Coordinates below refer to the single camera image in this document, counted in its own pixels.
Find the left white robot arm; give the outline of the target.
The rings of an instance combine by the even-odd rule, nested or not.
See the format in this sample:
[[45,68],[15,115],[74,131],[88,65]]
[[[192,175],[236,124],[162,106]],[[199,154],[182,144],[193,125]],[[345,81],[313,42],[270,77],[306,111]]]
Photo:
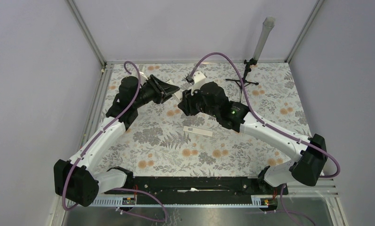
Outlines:
[[118,189],[127,194],[134,187],[133,173],[113,167],[104,173],[95,168],[105,152],[121,137],[138,117],[138,108],[149,102],[162,104],[179,91],[179,87],[150,75],[144,82],[135,76],[121,80],[119,92],[108,109],[102,124],[85,145],[68,160],[54,165],[55,193],[76,205],[89,206],[98,194]]

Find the white remote battery cover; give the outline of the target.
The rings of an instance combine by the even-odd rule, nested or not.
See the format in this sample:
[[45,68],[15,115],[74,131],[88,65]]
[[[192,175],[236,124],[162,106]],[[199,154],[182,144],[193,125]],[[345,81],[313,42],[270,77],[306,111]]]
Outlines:
[[194,128],[194,127],[184,126],[183,131],[198,134],[198,135],[208,136],[208,137],[213,136],[213,132],[210,130],[206,130],[206,129],[199,129],[199,128]]

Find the white remote control body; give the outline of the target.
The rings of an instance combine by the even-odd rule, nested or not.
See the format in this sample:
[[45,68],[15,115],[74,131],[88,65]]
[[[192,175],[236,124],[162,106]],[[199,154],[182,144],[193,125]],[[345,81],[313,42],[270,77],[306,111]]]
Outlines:
[[175,98],[176,101],[181,102],[183,99],[183,92],[179,90],[175,92],[172,96]]

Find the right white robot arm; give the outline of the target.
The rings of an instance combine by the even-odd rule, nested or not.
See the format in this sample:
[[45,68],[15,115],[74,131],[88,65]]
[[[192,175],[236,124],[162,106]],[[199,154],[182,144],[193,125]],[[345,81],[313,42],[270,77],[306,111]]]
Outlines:
[[325,145],[322,136],[298,136],[253,115],[247,105],[230,101],[215,82],[206,83],[195,91],[183,91],[178,107],[187,116],[198,113],[213,116],[222,127],[260,139],[290,158],[288,162],[267,166],[260,172],[257,182],[260,192],[269,194],[277,186],[294,181],[306,186],[317,184],[327,161],[327,156],[318,151]]

